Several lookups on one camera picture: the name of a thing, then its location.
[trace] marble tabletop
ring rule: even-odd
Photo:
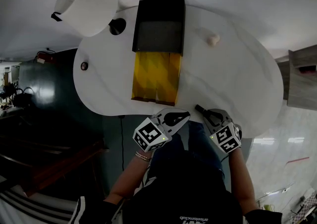
[[[84,38],[74,60],[73,77],[79,98],[101,115],[155,114],[170,107],[131,100],[135,53],[132,51],[137,7],[120,11],[126,29],[112,35],[109,27]],[[207,39],[218,34],[210,47]],[[86,61],[89,67],[82,71]],[[243,137],[256,137],[270,128],[280,111],[283,82],[269,52],[248,32],[230,20],[193,6],[186,6],[184,52],[176,108],[223,109],[242,127]]]

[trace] tiled floor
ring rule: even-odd
[[[274,125],[251,147],[247,167],[257,199],[291,186],[285,193],[279,191],[260,200],[262,205],[274,205],[276,212],[283,213],[284,221],[300,197],[311,189],[317,170],[316,135],[317,111],[291,108],[284,102]],[[288,163],[306,157],[309,159]]]

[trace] small round object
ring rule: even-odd
[[[80,65],[80,68],[83,71],[86,71],[88,69],[88,63],[87,62],[82,62],[81,65]]]

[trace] jeans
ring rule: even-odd
[[[213,170],[220,170],[224,179],[220,159],[212,148],[209,139],[205,135],[204,127],[201,123],[189,121],[188,151],[193,158],[206,164]],[[162,148],[156,149],[151,161],[148,177],[154,177],[157,173],[174,161],[183,153],[184,145],[179,134],[174,134],[172,140],[167,142]]]

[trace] person's right arm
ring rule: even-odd
[[[240,203],[242,214],[260,209],[256,203],[253,184],[244,162],[241,148],[229,153],[229,165],[231,174],[231,191]]]

